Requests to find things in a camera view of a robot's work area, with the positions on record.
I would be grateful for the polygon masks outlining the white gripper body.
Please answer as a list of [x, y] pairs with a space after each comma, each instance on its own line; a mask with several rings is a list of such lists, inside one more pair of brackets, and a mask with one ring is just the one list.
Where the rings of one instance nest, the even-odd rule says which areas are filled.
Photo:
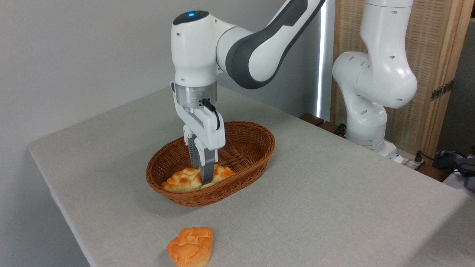
[[215, 108], [217, 83], [202, 87], [186, 87], [171, 82], [175, 109], [180, 119], [209, 150], [224, 147], [225, 127]]

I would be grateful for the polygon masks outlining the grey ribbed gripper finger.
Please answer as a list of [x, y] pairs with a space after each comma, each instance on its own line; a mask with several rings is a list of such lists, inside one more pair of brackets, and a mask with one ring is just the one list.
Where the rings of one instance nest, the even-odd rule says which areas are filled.
[[194, 168], [200, 169], [202, 185], [211, 184], [218, 150], [209, 150], [198, 137], [194, 137]]
[[192, 168], [200, 169], [200, 155], [195, 145], [196, 135], [187, 125], [183, 126], [185, 145], [188, 147], [189, 158]]

